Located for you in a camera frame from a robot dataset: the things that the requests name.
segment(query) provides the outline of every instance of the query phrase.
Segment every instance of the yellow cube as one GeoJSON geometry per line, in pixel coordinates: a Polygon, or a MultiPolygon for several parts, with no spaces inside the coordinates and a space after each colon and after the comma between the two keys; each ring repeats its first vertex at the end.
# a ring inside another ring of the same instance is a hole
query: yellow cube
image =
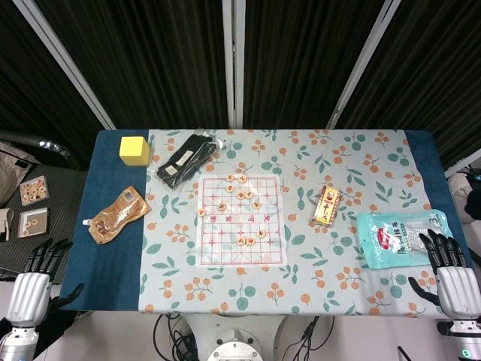
{"type": "Polygon", "coordinates": [[[149,164],[150,147],[144,137],[122,137],[120,158],[126,165],[149,164]]]}

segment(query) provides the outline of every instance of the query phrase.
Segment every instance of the black backdrop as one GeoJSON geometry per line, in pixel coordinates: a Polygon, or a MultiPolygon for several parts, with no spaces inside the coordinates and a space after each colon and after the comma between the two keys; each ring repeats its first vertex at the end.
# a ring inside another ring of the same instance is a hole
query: black backdrop
{"type": "Polygon", "coordinates": [[[424,129],[445,167],[481,148],[481,2],[403,0],[336,125],[424,129]]]}
{"type": "Polygon", "coordinates": [[[247,0],[244,128],[322,128],[383,0],[247,0]]]}
{"type": "Polygon", "coordinates": [[[12,1],[0,2],[0,49],[0,129],[52,138],[88,168],[103,128],[12,1]]]}
{"type": "Polygon", "coordinates": [[[117,128],[228,127],[221,1],[36,3],[117,128]]]}

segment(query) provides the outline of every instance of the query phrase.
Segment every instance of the xiangqi board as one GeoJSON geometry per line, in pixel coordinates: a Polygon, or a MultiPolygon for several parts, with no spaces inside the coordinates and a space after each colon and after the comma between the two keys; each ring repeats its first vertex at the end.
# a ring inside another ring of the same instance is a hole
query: xiangqi board
{"type": "Polygon", "coordinates": [[[198,267],[286,264],[278,176],[219,174],[198,184],[198,267]]]}

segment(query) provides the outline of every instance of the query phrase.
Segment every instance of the brown pouch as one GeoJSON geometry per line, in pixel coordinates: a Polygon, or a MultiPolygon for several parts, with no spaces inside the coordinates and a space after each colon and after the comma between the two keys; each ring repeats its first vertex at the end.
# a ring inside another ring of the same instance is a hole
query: brown pouch
{"type": "Polygon", "coordinates": [[[88,220],[89,232],[98,244],[108,243],[117,236],[124,225],[150,211],[150,206],[133,186],[128,187],[116,201],[88,220]]]}

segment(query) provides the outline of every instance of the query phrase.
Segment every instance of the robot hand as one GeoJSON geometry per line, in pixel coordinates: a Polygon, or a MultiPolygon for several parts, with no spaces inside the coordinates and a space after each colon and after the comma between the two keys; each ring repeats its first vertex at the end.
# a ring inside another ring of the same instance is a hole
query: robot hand
{"type": "Polygon", "coordinates": [[[67,297],[50,299],[52,279],[71,246],[67,239],[53,244],[51,238],[30,253],[24,273],[15,280],[6,316],[13,329],[0,341],[0,360],[33,359],[38,341],[35,327],[82,292],[83,284],[79,284],[67,297]]]}
{"type": "Polygon", "coordinates": [[[409,283],[420,297],[440,306],[453,319],[437,326],[441,334],[455,337],[458,359],[481,360],[481,328],[473,320],[481,315],[481,292],[474,271],[466,266],[464,253],[454,238],[431,229],[428,234],[419,237],[428,251],[438,294],[423,290],[412,277],[409,283]]]}

